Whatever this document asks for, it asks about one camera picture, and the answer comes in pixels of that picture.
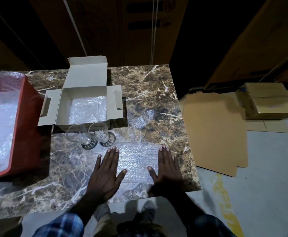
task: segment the shoe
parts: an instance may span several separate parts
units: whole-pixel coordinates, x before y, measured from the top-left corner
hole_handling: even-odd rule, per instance
[[[101,204],[97,207],[97,209],[94,212],[94,217],[99,222],[100,218],[106,214],[110,214],[110,208],[108,206],[108,203]]]
[[[140,212],[142,220],[153,223],[153,220],[155,218],[155,212],[156,212],[156,206],[154,202],[151,200],[146,201]]]

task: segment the yellow paint mark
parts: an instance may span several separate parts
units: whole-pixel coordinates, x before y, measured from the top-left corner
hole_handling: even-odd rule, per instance
[[[237,237],[244,237],[244,233],[241,229],[241,225],[233,213],[232,204],[230,203],[229,195],[227,190],[223,186],[222,176],[217,174],[217,179],[213,184],[213,191],[215,194],[219,196],[219,199],[222,200],[222,203],[219,202],[218,205],[220,206],[221,213],[223,217],[227,221],[227,225],[229,226],[230,230],[237,236]]]

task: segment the hand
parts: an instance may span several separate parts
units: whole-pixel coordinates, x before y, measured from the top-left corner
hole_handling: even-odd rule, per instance
[[[158,150],[158,175],[152,167],[147,167],[154,184],[160,182],[182,182],[182,175],[179,168],[178,158],[174,156],[171,157],[171,152],[169,148],[165,145]]]
[[[123,170],[117,176],[119,161],[119,150],[114,146],[108,149],[101,162],[101,155],[98,155],[93,173],[90,176],[85,196],[100,199],[101,202],[110,199],[120,187],[127,170]]]

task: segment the right hand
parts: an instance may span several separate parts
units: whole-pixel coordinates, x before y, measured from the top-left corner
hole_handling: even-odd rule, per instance
[[[154,184],[164,182],[182,183],[182,174],[180,172],[178,158],[171,157],[169,148],[163,145],[158,150],[158,175],[150,166],[147,167]]]

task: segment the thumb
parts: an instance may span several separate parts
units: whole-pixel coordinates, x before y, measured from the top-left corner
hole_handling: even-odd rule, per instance
[[[120,184],[121,184],[121,182],[122,182],[122,180],[123,180],[123,178],[124,178],[124,176],[125,176],[125,174],[126,174],[127,172],[128,172],[128,171],[124,169],[123,171],[121,171],[121,172],[118,174],[117,179],[116,179],[116,182],[115,182],[116,186],[120,186]]]
[[[156,181],[157,181],[156,172],[155,172],[154,169],[153,169],[152,167],[150,167],[150,166],[148,166],[147,169],[148,169],[148,172],[149,172],[149,174],[151,175],[154,183],[156,183]]]

